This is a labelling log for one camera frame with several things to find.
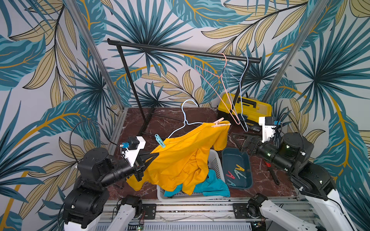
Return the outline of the white blue wire hanger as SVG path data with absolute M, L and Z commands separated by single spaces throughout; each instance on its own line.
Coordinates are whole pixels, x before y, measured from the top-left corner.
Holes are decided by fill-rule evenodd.
M 237 119 L 236 124 L 240 125 L 243 128 L 244 132 L 248 132 L 248 126 L 247 126 L 247 123 L 245 121 L 245 118 L 243 117 L 243 101 L 242 101 L 242 94 L 241 94 L 241 86 L 242 86 L 242 83 L 244 81 L 243 79 L 246 77 L 246 74 L 247 74 L 247 71 L 248 71 L 248 68 L 249 68 L 249 58 L 248 58 L 248 56 L 246 56 L 245 58 L 246 58 L 246 65 L 245 65 L 242 77 L 240 79 L 237 79 L 236 77 L 231 75 L 234 79 L 236 79 L 239 82 L 239 88 L 237 89 L 237 92 L 235 93 L 234 101 L 231 102 L 228 99 L 229 103 L 231 105 L 231 111 L 229 111 L 229 115 L 226 116 L 226 119 L 229 120 L 231 118 L 231 120 L 235 120 L 233 110 L 234 110 L 234 107 L 236 105 L 237 99 L 240 99 L 240 104 L 241 104 L 241 114 L 240 115 L 241 115 L 241 118 L 242 118 L 243 121 L 242 122 L 240 121 L 239 115 L 235 110 L 235 116 L 236 116 L 236 119 Z

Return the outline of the yellow clothespin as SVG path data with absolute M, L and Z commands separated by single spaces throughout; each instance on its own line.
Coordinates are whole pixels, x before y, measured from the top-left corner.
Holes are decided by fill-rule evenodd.
M 243 167 L 241 167 L 240 165 L 238 165 L 238 164 L 236 164 L 236 168 L 235 168 L 235 170 L 237 170 L 237 171 L 242 171 L 242 172 L 244 172 L 244 171 L 245 171 L 245 169 L 244 169 Z

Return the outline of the mint clothespin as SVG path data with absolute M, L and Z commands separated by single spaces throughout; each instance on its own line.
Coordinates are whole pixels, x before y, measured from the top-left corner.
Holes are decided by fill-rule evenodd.
M 157 141 L 157 143 L 162 147 L 162 148 L 165 148 L 166 145 L 164 143 L 164 141 L 162 140 L 162 138 L 158 135 L 158 134 L 155 134 L 155 139 Z

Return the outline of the pale green clothespin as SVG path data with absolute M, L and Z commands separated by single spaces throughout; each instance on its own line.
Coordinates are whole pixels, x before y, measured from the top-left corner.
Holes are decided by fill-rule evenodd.
M 238 171 L 238 170 L 236 170 L 236 169 L 234 170 L 234 173 L 235 173 L 235 175 L 236 175 L 236 177 L 237 177 L 238 179 L 241 179 L 241 178 L 247 179 L 245 175 L 243 175 L 241 172 L 239 172 L 239 171 Z

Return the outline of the beige clothespin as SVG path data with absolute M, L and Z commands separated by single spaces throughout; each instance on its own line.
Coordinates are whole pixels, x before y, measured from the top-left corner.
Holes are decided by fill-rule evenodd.
M 227 120 L 224 120 L 224 118 L 220 118 L 217 121 L 214 122 L 214 125 L 212 125 L 212 128 L 217 128 L 217 127 L 225 127 L 225 126 L 230 126 L 231 123 Z

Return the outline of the red clothespin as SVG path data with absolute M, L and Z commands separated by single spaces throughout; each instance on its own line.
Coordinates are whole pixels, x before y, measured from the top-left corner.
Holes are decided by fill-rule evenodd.
M 233 180 L 235 179 L 235 176 L 230 171 L 227 172 L 226 176 Z

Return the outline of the yellow t-shirt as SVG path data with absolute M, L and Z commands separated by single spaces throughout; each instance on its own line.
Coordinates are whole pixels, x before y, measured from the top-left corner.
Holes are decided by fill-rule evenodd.
M 182 170 L 205 169 L 208 167 L 210 150 L 226 148 L 230 126 L 212 128 L 214 123 L 203 123 L 187 134 L 164 141 L 166 147 L 157 146 L 152 152 L 159 156 L 144 171 L 141 181 L 131 176 L 127 183 L 135 191 L 148 182 L 160 186 L 165 178 L 179 174 Z

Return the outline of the turquoise clothespin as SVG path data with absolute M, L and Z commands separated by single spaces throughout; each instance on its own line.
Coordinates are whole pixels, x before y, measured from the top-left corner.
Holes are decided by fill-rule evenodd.
M 231 180 L 227 179 L 227 184 L 232 186 L 232 187 L 236 187 L 236 184 L 234 182 L 232 182 Z

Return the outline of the teal blue t-shirt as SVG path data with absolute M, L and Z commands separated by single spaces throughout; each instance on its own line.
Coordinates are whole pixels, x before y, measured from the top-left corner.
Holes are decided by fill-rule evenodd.
M 182 192 L 186 196 L 202 195 L 203 197 L 230 197 L 226 183 L 217 177 L 214 170 L 194 169 L 181 171 L 175 176 L 165 178 L 160 187 L 165 190 L 165 197 L 173 197 Z

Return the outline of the light blue wire hanger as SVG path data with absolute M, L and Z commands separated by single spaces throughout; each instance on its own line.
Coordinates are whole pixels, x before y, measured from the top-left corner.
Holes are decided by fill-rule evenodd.
M 181 104 L 181 111 L 182 111 L 182 113 L 183 113 L 183 116 L 184 116 L 184 121 L 183 121 L 183 126 L 182 127 L 180 127 L 180 128 L 178 128 L 178 129 L 176 129 L 176 130 L 174 130 L 167 138 L 169 139 L 169 138 L 171 138 L 176 132 L 178 132 L 179 130 L 181 130 L 181 129 L 183 129 L 183 128 L 185 128 L 186 126 L 190 126 L 190 125 L 202 125 L 203 124 L 203 122 L 192 122 L 192 123 L 189 123 L 189 121 L 188 121 L 188 118 L 187 118 L 187 114 L 186 114 L 186 112 L 185 112 L 185 110 L 184 110 L 184 106 L 185 106 L 185 104 L 186 103 L 188 103 L 188 102 L 192 102 L 192 103 L 194 103 L 196 106 L 198 106 L 198 103 L 196 103 L 196 101 L 195 100 L 193 100 L 193 99 L 187 99 L 187 100 L 185 100 L 182 104 Z

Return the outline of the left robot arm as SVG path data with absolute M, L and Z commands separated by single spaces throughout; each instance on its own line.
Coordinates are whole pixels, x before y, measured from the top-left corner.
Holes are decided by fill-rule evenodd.
M 158 155 L 140 152 L 131 166 L 125 159 L 115 160 L 105 148 L 88 151 L 77 164 L 81 175 L 64 200 L 64 230 L 94 231 L 109 199 L 108 187 L 131 176 L 140 181 Z

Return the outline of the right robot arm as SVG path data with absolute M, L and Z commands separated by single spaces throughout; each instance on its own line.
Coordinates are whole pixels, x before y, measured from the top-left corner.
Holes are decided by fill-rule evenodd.
M 269 141 L 262 142 L 254 135 L 243 135 L 243 138 L 244 142 L 238 144 L 238 148 L 284 171 L 292 185 L 311 204 L 321 223 L 306 222 L 260 193 L 248 201 L 249 217 L 270 219 L 288 231 L 356 230 L 329 172 L 309 161 L 314 148 L 311 142 L 296 132 L 283 135 L 278 146 Z

